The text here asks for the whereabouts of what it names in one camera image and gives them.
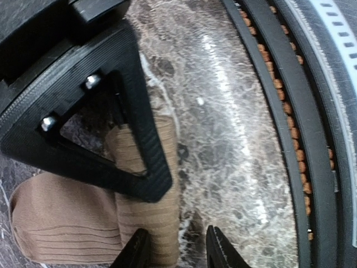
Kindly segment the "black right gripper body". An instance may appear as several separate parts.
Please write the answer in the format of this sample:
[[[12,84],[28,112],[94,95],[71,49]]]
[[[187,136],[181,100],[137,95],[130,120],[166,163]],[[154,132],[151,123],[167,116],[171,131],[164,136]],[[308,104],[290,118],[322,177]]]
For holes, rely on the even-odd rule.
[[[88,45],[130,1],[1,1],[1,117],[21,116],[20,95],[61,55]]]

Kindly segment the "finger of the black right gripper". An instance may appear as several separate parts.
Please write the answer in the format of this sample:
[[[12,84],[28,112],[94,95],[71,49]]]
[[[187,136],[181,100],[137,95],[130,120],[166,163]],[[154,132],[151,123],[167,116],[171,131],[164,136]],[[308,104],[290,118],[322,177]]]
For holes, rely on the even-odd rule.
[[[104,153],[104,135],[128,127],[143,171]],[[60,42],[13,83],[1,80],[1,153],[38,169],[158,202],[173,179],[128,21],[84,45]]]

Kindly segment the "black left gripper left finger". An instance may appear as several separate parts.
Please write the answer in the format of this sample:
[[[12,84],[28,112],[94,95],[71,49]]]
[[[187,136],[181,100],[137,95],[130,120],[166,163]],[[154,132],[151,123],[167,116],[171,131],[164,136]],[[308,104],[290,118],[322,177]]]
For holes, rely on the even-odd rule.
[[[144,268],[150,265],[151,236],[143,228],[135,231],[110,268]]]

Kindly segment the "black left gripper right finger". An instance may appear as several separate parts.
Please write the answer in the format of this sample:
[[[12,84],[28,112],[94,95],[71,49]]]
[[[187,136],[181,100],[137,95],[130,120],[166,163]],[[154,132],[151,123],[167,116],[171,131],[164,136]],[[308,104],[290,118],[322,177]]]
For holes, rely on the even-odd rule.
[[[250,268],[220,228],[209,225],[206,232],[207,267]]]

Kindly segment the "beige ribbed sock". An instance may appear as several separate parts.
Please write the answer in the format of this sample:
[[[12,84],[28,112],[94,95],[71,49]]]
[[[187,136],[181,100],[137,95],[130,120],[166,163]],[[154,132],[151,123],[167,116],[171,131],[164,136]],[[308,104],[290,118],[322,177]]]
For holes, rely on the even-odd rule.
[[[139,228],[151,235],[151,263],[173,266],[179,257],[179,176],[175,124],[155,119],[172,175],[172,188],[145,203],[44,172],[12,193],[9,219],[22,254],[45,264],[108,264]]]

